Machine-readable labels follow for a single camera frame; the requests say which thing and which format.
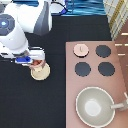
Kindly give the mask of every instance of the blue object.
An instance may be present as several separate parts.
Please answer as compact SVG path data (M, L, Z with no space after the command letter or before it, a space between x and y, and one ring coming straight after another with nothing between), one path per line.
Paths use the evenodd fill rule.
M16 62L23 62L23 63L28 63L28 62L30 62L31 61L31 58L30 57L28 57L28 56L26 56L26 57L17 57L16 58Z

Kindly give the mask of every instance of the circular pad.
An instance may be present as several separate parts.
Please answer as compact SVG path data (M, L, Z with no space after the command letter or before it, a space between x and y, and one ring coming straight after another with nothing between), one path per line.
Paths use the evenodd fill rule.
M106 45L99 45L96 48L96 54L102 58L106 58L111 54L111 49Z
M50 75L50 67L49 67L49 65L47 63L45 64L44 68L41 71L39 71L39 72L31 70L31 76L35 80L44 80L49 75Z
M90 71L91 71L91 68L89 64L87 64L86 62L79 62L75 66L75 72L79 76L82 76L82 77L87 76L89 75Z
M115 72L114 66L109 62L100 63L98 70L103 76L112 76Z
M85 44L77 44L74 47L74 54L79 57L79 58L83 58L85 56L87 56L89 53L89 49Z

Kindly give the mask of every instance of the pink mat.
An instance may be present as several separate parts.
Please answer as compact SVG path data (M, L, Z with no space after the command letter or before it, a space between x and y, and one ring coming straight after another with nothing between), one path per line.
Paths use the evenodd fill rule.
M73 53L76 44L85 44L89 48L89 54L85 58L79 58ZM95 50L98 45L107 45L111 48L111 55L107 58L99 57ZM88 76L80 77L75 73L75 65L78 62L86 62L91 67ZM110 62L115 67L112 76L102 76L98 71L101 62ZM66 128L90 128L78 117L75 108L75 100L78 93L89 86L97 86L106 90L115 103L125 100L126 87L117 55L115 42L113 41L77 41L66 43ZM106 128L128 128L128 110L120 112L116 110L114 120Z

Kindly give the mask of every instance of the black circle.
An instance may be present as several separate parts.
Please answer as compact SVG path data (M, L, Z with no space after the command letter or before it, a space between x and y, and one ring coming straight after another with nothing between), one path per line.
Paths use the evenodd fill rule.
M90 71L91 71L91 68L89 64L87 64L86 62L79 62L75 66L75 72L79 76L82 76L82 77L87 76L89 75Z
M103 76L112 76L115 73L114 66L109 62L102 62L98 66L100 74Z
M96 48L96 54L102 58L110 56L111 49L106 45L99 45Z

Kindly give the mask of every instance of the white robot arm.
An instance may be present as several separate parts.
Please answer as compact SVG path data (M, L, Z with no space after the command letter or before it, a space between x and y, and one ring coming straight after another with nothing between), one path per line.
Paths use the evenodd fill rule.
M0 14L0 54L4 58L16 58L15 63L32 63L44 60L42 48L31 48L24 32L44 35L52 28L50 4L39 0L38 7L9 3Z

